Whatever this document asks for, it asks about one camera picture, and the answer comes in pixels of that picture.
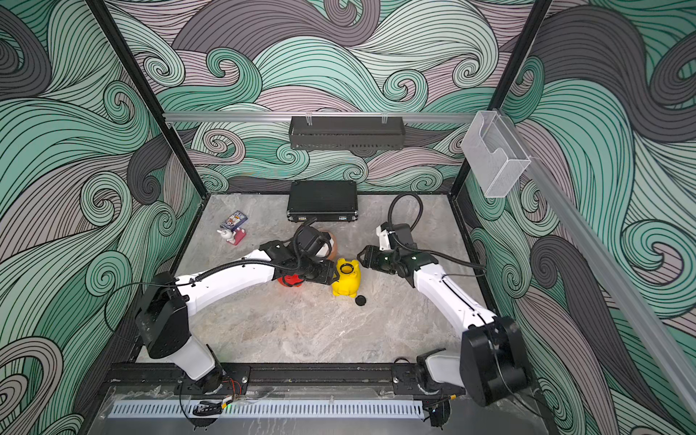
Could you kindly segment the red piggy bank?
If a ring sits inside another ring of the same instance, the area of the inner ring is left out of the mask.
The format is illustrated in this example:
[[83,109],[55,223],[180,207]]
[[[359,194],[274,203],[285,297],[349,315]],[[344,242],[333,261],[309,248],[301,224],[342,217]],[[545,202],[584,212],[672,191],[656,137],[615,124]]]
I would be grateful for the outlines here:
[[299,275],[285,275],[284,277],[279,277],[277,281],[284,287],[299,287],[305,282]]

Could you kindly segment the yellow piggy bank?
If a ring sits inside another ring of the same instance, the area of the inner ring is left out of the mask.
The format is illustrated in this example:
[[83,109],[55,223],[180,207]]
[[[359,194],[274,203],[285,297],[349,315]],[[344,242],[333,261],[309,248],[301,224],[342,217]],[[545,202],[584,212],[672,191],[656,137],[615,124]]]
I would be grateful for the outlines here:
[[358,295],[361,284],[360,263],[357,259],[347,260],[340,258],[337,262],[339,279],[332,284],[334,297],[351,297]]

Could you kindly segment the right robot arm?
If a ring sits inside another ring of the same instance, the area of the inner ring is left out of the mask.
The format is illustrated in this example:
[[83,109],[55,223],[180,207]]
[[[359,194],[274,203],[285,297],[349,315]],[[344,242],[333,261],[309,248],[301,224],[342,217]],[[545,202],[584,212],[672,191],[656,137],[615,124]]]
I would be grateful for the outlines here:
[[364,268],[406,279],[460,336],[458,352],[438,349],[417,358],[424,391],[438,393],[450,385],[462,389],[476,404],[488,406],[530,386],[532,373],[519,326],[470,297],[432,255],[402,255],[367,246],[358,260]]

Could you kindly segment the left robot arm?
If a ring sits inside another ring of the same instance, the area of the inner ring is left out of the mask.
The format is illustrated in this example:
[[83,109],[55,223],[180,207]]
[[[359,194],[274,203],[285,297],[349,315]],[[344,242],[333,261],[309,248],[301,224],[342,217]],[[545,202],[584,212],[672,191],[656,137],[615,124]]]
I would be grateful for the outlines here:
[[210,348],[192,333],[190,319],[242,290],[293,275],[328,286],[339,279],[334,261],[313,259],[272,241],[205,272],[157,275],[144,290],[134,324],[150,358],[175,364],[197,392],[215,393],[223,384],[225,371]]

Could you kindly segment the pink piggy bank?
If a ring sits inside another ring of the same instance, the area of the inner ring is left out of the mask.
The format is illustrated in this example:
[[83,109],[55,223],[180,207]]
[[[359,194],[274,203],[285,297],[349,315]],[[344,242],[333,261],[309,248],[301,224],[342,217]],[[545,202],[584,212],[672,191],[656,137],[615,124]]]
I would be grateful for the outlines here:
[[331,260],[331,261],[335,261],[335,259],[337,259],[337,257],[338,257],[337,241],[336,241],[335,235],[332,234],[331,232],[329,232],[329,237],[330,237],[330,252],[326,258]]

